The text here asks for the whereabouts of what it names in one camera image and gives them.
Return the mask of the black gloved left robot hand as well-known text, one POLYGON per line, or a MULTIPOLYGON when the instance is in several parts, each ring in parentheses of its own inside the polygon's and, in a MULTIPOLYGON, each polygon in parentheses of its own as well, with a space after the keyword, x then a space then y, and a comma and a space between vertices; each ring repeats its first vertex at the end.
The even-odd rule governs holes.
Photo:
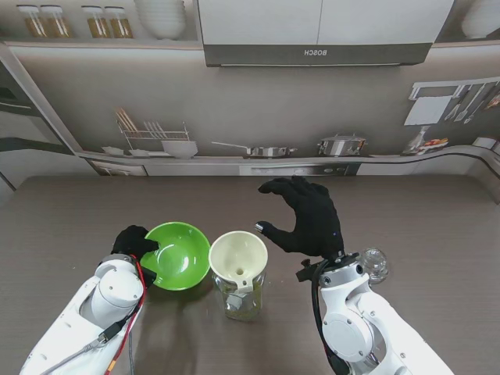
POLYGON ((112 254, 124 254, 141 260, 149 252, 155 252, 159 248, 157 241, 146 238, 148 230, 144 227, 131 225, 122 230, 112 247, 112 254))

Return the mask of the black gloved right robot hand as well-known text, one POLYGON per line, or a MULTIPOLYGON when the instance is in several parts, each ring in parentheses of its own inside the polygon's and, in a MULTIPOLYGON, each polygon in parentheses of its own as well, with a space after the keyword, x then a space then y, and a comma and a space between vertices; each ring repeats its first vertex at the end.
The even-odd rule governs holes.
POLYGON ((333 259, 345 254, 341 223, 329 191, 304 177, 278 177, 262 184, 261 194, 279 195, 294 211, 292 231, 276 228, 266 221, 255 224, 256 230, 286 253, 333 259))

